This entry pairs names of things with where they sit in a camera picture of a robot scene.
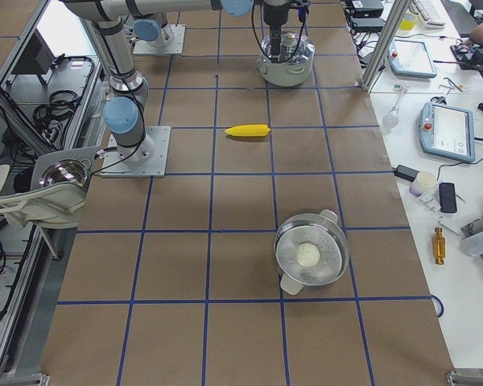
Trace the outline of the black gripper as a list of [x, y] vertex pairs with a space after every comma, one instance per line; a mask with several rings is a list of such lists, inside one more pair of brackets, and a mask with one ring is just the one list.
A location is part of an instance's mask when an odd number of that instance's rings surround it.
[[298, 19], [305, 23], [309, 14], [308, 0], [263, 1], [263, 21], [270, 28], [270, 56], [280, 56], [281, 27], [287, 23], [290, 10], [298, 11]]

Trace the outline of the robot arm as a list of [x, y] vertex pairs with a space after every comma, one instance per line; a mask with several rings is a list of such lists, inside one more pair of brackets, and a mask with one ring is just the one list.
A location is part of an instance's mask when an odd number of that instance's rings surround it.
[[263, 7], [265, 24], [270, 28], [271, 54], [277, 56], [281, 38], [278, 33], [287, 23], [288, 12], [296, 9], [304, 23], [309, 13], [309, 1], [65, 1], [64, 5], [76, 16], [90, 22], [112, 22], [122, 16], [145, 16], [156, 13], [199, 10], [223, 10], [241, 17], [257, 5]]
[[148, 83], [134, 64], [121, 19], [81, 22], [109, 74], [109, 99], [102, 118], [116, 142], [117, 157], [99, 172], [104, 176], [142, 176], [155, 147], [144, 120]]

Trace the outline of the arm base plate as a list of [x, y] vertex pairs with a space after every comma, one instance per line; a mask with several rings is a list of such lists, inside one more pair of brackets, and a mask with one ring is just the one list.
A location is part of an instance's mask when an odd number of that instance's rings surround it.
[[144, 141], [130, 158], [127, 157], [136, 147], [118, 147], [116, 139], [110, 135], [108, 146], [117, 149], [105, 154], [99, 175], [104, 178], [163, 177], [166, 173], [171, 127], [147, 126], [145, 133]]
[[184, 48], [184, 24], [167, 24], [160, 27], [149, 20], [147, 23], [137, 20], [134, 34], [137, 39], [134, 45], [135, 55], [180, 55]]

